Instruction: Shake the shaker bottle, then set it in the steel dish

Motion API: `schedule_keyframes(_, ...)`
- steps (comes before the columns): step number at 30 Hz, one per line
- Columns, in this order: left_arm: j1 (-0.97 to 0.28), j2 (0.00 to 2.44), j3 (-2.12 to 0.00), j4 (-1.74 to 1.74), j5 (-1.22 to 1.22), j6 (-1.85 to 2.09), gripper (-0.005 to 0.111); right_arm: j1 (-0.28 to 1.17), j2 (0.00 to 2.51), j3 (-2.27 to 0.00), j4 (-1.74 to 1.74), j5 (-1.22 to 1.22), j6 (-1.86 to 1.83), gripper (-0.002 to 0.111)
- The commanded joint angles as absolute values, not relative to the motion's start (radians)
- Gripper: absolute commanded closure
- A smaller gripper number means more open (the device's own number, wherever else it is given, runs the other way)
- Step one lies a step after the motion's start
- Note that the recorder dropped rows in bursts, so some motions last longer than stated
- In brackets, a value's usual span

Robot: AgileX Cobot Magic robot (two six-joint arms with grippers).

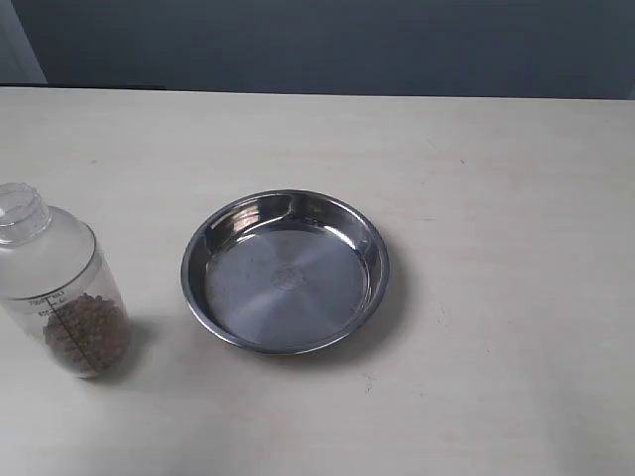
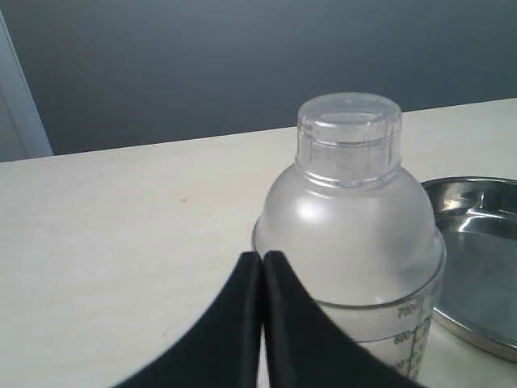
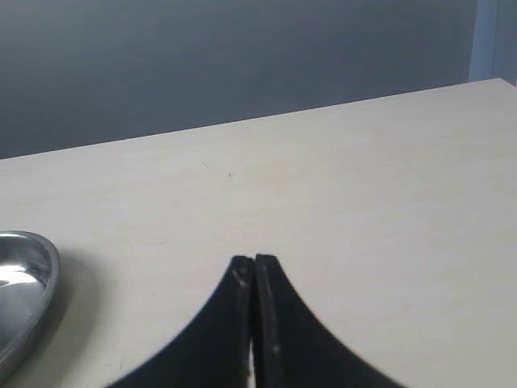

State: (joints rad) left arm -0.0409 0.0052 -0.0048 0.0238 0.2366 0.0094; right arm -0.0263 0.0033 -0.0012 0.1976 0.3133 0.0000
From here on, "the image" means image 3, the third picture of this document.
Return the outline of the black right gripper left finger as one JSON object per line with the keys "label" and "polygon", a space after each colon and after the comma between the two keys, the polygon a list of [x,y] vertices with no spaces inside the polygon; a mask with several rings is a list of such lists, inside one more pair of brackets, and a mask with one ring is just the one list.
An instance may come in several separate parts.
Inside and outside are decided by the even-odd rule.
{"label": "black right gripper left finger", "polygon": [[247,387],[254,261],[234,256],[212,295],[159,353],[112,387]]}

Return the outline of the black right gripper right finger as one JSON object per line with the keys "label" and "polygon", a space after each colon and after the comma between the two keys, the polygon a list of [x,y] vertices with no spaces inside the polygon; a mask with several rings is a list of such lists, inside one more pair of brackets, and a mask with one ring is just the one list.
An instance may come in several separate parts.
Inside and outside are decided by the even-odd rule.
{"label": "black right gripper right finger", "polygon": [[254,262],[253,354],[257,387],[397,387],[317,319],[273,255]]}

